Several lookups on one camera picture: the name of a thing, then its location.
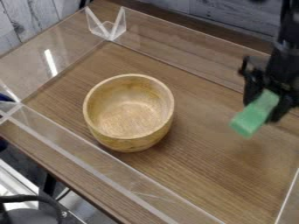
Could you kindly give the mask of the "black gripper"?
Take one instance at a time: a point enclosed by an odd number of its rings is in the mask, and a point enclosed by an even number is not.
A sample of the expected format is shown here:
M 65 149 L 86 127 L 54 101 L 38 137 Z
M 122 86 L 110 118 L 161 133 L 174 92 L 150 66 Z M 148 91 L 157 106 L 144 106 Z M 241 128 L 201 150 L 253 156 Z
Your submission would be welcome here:
M 299 107 L 299 41 L 276 41 L 268 58 L 246 55 L 237 73 L 245 82 L 244 105 L 264 89 L 281 95 L 266 119 L 269 123 L 277 123 L 289 110 Z

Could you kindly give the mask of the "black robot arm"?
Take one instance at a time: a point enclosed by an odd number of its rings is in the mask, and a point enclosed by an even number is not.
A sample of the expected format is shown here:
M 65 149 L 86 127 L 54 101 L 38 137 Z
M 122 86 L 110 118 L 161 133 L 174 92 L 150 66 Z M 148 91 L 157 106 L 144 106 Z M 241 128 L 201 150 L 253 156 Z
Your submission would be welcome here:
M 281 0 L 280 25 L 269 57 L 245 56 L 237 73 L 245 82 L 245 106 L 264 90 L 277 95 L 277 104 L 265 118 L 268 123 L 277 123 L 299 107 L 299 0 Z

